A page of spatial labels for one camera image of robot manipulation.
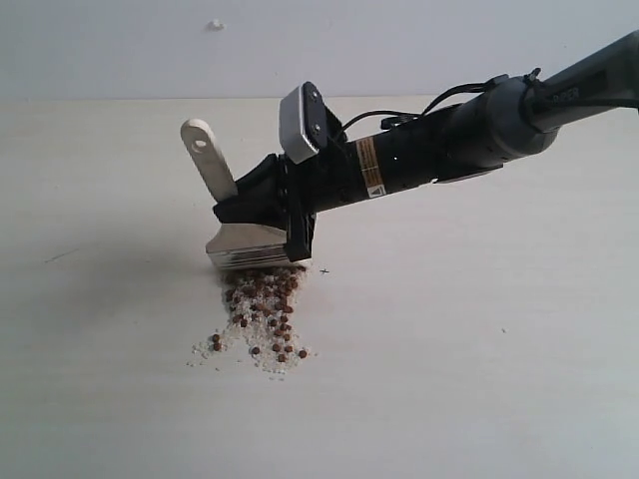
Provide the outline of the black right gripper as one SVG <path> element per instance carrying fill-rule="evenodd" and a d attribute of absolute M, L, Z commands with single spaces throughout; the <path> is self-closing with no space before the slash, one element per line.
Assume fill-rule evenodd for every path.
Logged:
<path fill-rule="evenodd" d="M 337 116 L 325 112 L 310 122 L 310 134 L 325 137 L 318 153 L 298 164 L 287 160 L 288 219 L 277 154 L 236 180 L 236 193 L 217 202 L 213 213 L 221 224 L 287 228 L 289 259 L 308 259 L 318 213 L 399 191 L 398 133 L 394 129 L 349 140 Z"/>

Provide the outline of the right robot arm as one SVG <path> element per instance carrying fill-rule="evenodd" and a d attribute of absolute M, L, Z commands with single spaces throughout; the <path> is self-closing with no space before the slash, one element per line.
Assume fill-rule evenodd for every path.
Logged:
<path fill-rule="evenodd" d="M 319 213 L 453 183 L 537 155 L 567 124 L 638 105 L 638 36 L 630 33 L 541 79 L 537 71 L 463 84 L 469 100 L 435 98 L 422 112 L 381 112 L 376 135 L 350 139 L 346 124 L 303 83 L 279 108 L 281 151 L 227 180 L 207 243 L 221 269 L 294 264 L 312 255 Z"/>

